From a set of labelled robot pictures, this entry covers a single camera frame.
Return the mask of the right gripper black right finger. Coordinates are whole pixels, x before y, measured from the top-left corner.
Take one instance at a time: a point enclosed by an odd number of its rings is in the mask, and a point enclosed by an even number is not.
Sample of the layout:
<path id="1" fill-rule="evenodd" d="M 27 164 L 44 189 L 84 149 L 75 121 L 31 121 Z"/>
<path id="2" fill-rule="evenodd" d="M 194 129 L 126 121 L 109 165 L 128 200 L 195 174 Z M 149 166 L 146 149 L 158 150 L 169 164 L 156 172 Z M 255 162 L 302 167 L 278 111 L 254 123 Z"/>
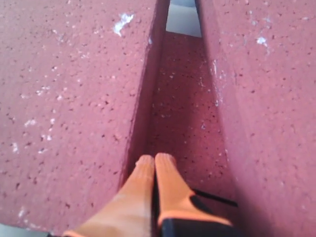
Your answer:
<path id="1" fill-rule="evenodd" d="M 155 157 L 159 193 L 158 226 L 162 237 L 236 237 L 231 221 L 214 215 L 180 175 L 175 158 Z"/>

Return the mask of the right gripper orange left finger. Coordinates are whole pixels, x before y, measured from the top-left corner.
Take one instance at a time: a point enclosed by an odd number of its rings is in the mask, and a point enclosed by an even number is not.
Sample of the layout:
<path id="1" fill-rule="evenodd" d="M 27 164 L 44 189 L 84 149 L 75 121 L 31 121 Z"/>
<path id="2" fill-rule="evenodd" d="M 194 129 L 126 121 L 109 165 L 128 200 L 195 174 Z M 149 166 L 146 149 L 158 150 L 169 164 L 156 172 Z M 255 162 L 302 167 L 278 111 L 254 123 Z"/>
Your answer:
<path id="1" fill-rule="evenodd" d="M 155 161 L 142 155 L 125 184 L 98 213 L 64 237 L 149 237 Z"/>

